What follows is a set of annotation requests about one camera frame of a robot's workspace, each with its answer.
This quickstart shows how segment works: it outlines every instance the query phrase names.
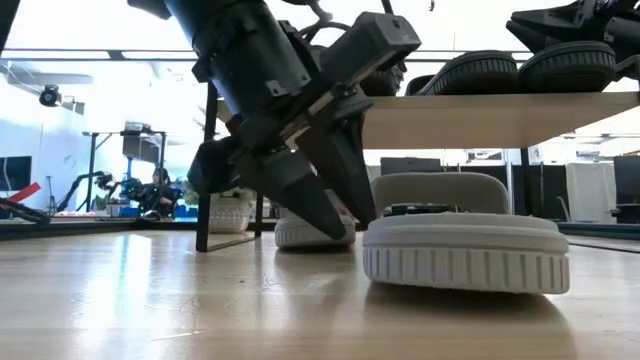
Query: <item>wooden floor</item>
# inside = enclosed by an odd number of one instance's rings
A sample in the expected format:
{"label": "wooden floor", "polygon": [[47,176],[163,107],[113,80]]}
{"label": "wooden floor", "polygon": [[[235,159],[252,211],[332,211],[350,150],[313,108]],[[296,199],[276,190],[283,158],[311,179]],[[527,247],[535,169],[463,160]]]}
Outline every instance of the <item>wooden floor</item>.
{"label": "wooden floor", "polygon": [[562,296],[374,285],[359,251],[189,232],[0,242],[0,359],[638,359],[640,256],[572,247]]}

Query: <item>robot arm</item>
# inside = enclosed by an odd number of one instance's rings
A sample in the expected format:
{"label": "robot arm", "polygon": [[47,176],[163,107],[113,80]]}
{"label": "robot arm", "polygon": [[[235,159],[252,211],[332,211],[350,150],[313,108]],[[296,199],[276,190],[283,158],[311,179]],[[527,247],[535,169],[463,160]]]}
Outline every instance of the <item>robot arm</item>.
{"label": "robot arm", "polygon": [[514,12],[507,29],[533,53],[561,42],[606,42],[621,63],[640,54],[639,6],[638,0],[580,0],[551,9]]}
{"label": "robot arm", "polygon": [[[285,1],[318,13],[317,1]],[[196,191],[221,192],[241,178],[335,239],[345,230],[323,184],[360,222],[375,218],[362,154],[372,103],[359,83],[421,45],[404,18],[363,13],[336,43],[318,49],[276,21],[262,0],[129,4],[176,17],[198,55],[194,75],[213,82],[233,115],[231,136],[205,142],[196,155],[188,176]]]}
{"label": "robot arm", "polygon": [[76,192],[76,190],[78,189],[78,186],[80,186],[80,183],[82,182],[82,180],[88,178],[88,177],[96,177],[96,184],[98,182],[101,181],[101,178],[108,178],[108,179],[113,179],[113,177],[111,176],[111,174],[107,174],[103,171],[95,171],[92,174],[83,174],[83,175],[79,175],[71,184],[71,189],[69,189],[69,191],[67,192],[67,194],[64,196],[64,199],[62,199],[62,201],[58,204],[58,207],[56,208],[57,212],[61,212],[64,211],[67,206],[69,206],[69,201],[71,200],[71,197],[73,196],[73,194]]}

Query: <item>white shoe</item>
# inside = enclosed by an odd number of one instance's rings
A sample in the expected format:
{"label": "white shoe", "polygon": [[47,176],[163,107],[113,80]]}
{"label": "white shoe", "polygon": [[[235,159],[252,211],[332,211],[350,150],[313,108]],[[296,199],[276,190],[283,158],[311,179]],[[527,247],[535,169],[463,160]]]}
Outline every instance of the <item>white shoe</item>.
{"label": "white shoe", "polygon": [[275,238],[279,248],[295,248],[309,246],[349,246],[356,241],[356,224],[353,217],[335,196],[333,191],[327,190],[327,196],[340,214],[340,220],[345,227],[346,234],[340,240],[334,240],[320,230],[287,209],[280,210],[280,219],[276,223]]}

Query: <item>person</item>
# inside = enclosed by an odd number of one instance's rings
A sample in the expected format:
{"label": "person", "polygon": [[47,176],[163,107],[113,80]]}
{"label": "person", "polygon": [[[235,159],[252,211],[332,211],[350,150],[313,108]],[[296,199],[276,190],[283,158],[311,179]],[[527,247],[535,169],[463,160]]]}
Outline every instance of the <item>person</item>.
{"label": "person", "polygon": [[169,185],[171,184],[171,178],[169,177],[169,172],[167,171],[167,169],[162,169],[162,171],[160,171],[160,168],[156,168],[155,171],[153,172],[153,185],[155,185],[156,187],[160,188],[160,184],[162,184],[162,196],[160,196],[160,204],[161,205],[168,205],[168,206],[175,206],[175,202],[178,200],[176,198],[176,195],[174,191],[172,191],[173,189],[171,189],[169,187]]}

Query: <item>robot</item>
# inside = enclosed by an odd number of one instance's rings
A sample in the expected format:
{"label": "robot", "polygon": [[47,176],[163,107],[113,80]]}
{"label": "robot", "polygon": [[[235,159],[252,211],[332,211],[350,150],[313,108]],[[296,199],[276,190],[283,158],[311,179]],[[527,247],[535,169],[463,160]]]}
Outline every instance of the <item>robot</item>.
{"label": "robot", "polygon": [[[317,0],[285,1],[330,21]],[[407,20],[365,12],[325,49],[276,21],[262,0],[128,3],[178,20],[198,55],[194,75],[213,82],[233,115],[231,136],[200,146],[188,175],[196,191],[223,192],[240,178],[334,239],[345,229],[323,184],[362,224],[376,218],[362,153],[372,102],[359,84],[420,47]]]}
{"label": "robot", "polygon": [[[172,188],[169,186],[158,187],[154,184],[143,184],[139,179],[130,178],[122,182],[115,181],[112,174],[104,171],[95,171],[91,174],[83,174],[76,178],[71,184],[71,189],[67,192],[64,199],[57,205],[56,211],[62,212],[69,206],[71,197],[80,186],[80,183],[90,177],[95,177],[94,184],[99,189],[107,191],[105,199],[111,199],[112,195],[116,192],[118,187],[122,188],[121,195],[128,200],[138,203],[138,215],[145,215],[149,212],[153,212],[154,216],[158,218],[172,218],[174,217],[175,207],[183,196],[184,192],[180,189]],[[164,197],[171,200],[171,204],[162,204],[160,198]],[[79,211],[90,201],[88,198],[84,200],[80,206],[76,209]]]}

